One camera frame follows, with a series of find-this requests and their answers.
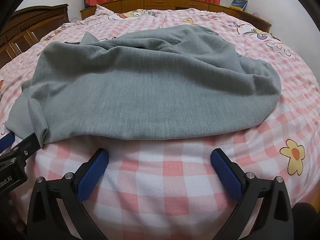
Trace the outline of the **dark wooden wardrobe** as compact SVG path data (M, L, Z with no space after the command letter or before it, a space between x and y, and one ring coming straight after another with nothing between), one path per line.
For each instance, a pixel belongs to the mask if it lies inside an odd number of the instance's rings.
M68 4L39 5L14 12L1 32L1 67L68 22Z

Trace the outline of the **blue book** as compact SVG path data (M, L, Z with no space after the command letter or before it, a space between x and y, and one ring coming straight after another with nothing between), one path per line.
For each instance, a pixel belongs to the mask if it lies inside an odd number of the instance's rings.
M244 11L248 0L233 0L229 6L229 8L239 11Z

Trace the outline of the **wooden window-side cabinet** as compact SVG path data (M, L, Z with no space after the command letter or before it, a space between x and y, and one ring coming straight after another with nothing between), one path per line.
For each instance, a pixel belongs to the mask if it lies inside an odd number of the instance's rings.
M103 3L101 6L118 13L128 12L135 9L182 10L195 8L210 12L224 12L227 15L248 22L254 27L265 32L270 31L272 26L272 24L267 21L248 12L198 0L118 0Z

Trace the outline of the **pink checkered bed quilt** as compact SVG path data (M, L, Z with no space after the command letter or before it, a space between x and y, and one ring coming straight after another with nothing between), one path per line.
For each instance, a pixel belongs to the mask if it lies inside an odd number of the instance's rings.
M215 137L170 141L118 141L78 137L45 146L27 161L28 180L11 193L27 219L35 179L59 179L104 147L107 170L84 203L109 239L212 239L234 209L209 156L221 148L246 172L265 179L281 176L292 204L309 202L319 187L319 84L311 69L282 42L224 13L142 10L123 16L98 8L80 22L52 31L1 69L1 123L21 85L33 76L43 48L53 41L98 39L175 25L202 25L232 42L236 51L271 64L281 78L276 109L259 126Z

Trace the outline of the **grey sweatpants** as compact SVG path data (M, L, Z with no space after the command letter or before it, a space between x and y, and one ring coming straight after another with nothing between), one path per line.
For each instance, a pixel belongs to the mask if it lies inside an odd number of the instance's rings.
M6 127L41 145L79 135L168 140L261 124L275 109L280 77L198 25L138 31L77 44L51 42L25 81Z

